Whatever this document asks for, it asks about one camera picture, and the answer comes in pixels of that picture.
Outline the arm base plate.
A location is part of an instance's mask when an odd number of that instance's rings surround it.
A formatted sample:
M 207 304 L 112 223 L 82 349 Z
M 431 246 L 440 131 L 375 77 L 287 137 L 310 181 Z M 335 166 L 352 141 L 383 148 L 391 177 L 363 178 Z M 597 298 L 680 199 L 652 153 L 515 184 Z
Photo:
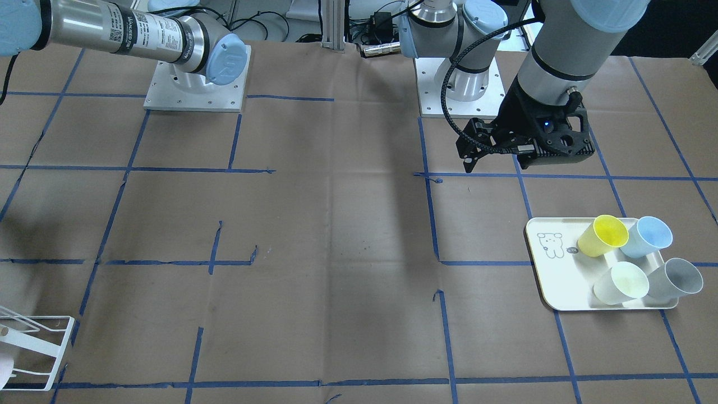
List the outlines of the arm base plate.
M 163 112 L 229 112 L 243 108 L 250 63 L 228 85 L 207 82 L 199 74 L 177 71 L 173 64 L 158 62 L 147 90 L 144 108 Z
M 443 117 L 440 91 L 450 61 L 440 57 L 415 59 L 416 89 L 420 97 L 420 115 Z M 447 110 L 452 118 L 484 118 L 492 120 L 499 112 L 504 89 L 495 59 L 487 71 L 469 74 L 456 69 L 447 84 Z

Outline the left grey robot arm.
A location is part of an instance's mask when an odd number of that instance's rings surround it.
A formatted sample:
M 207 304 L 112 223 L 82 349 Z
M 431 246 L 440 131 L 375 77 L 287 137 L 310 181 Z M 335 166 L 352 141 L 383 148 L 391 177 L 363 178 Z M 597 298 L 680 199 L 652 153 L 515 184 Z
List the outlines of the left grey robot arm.
M 439 57 L 439 107 L 457 134 L 457 154 L 472 172 L 488 154 L 514 154 L 521 168 L 580 163 L 595 153 L 583 90 L 647 1 L 533 1 L 533 18 L 510 22 L 493 1 L 407 1 L 398 15 L 406 57 Z M 489 123 L 470 118 L 460 128 L 448 99 L 477 99 L 506 33 L 542 25 L 528 55 Z M 469 90 L 468 84 L 475 88 Z

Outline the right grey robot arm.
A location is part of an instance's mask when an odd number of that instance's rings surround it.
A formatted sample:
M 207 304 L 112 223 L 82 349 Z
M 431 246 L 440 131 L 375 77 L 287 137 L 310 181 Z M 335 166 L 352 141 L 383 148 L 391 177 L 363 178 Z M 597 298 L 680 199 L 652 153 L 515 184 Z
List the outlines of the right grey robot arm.
M 105 1 L 3 1 L 2 56 L 49 43 L 143 57 L 205 76 L 215 85 L 238 79 L 249 47 L 205 12 L 153 15 Z

